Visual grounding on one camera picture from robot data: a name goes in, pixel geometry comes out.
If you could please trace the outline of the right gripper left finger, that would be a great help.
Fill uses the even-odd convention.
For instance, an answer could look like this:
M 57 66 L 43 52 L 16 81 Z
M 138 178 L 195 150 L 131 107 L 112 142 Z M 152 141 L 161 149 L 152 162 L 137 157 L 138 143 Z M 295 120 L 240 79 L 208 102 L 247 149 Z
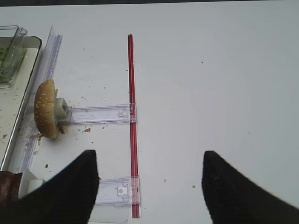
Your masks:
M 85 150 L 61 172 L 0 210 L 2 224 L 86 224 L 98 193 L 97 155 Z

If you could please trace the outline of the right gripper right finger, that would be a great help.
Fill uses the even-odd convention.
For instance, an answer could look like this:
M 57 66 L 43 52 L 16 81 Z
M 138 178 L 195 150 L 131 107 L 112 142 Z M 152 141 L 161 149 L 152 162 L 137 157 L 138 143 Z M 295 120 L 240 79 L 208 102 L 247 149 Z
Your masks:
M 203 197 L 214 224 L 297 224 L 298 208 L 270 194 L 215 151 L 206 151 Z

